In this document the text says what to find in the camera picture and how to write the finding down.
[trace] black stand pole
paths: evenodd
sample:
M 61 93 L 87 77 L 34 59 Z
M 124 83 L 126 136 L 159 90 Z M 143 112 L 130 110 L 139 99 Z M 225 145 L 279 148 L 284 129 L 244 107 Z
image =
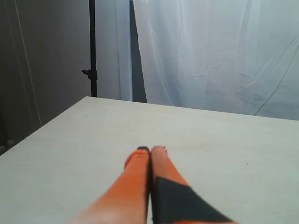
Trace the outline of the black stand pole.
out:
M 97 56 L 96 56 L 96 43 L 95 43 L 95 3 L 94 0 L 89 0 L 89 32 L 90 32 L 90 66 L 89 70 L 82 70 L 85 75 L 90 79 L 92 97 L 98 96 L 97 90 Z

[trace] white table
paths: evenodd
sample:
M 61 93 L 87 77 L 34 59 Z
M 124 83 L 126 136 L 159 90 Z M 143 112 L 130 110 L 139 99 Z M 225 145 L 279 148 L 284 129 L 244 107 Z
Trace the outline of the white table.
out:
M 298 121 L 86 97 L 0 157 L 1 223 L 66 221 L 106 191 L 130 152 L 164 145 L 230 218 L 295 224 L 298 139 Z

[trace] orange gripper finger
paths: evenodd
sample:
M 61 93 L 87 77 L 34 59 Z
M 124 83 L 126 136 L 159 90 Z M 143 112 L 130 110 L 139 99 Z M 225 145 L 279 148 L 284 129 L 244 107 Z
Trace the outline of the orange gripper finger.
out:
M 151 150 L 154 224 L 237 224 L 199 197 L 168 157 L 165 147 Z
M 108 191 L 67 224 L 145 224 L 149 199 L 150 151 L 139 147 Z

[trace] table surface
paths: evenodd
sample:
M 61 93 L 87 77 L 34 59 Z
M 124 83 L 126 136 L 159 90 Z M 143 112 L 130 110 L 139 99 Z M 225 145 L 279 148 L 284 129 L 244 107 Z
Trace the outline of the table surface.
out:
M 109 188 L 130 152 L 163 145 L 230 218 L 294 224 L 298 138 L 298 121 L 86 97 L 0 157 L 0 217 L 62 223 Z

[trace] white backdrop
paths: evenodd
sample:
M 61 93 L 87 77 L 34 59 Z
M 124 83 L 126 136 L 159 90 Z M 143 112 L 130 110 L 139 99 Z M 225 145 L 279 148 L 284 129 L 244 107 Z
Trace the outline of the white backdrop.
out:
M 298 0 L 134 0 L 149 103 L 299 119 Z

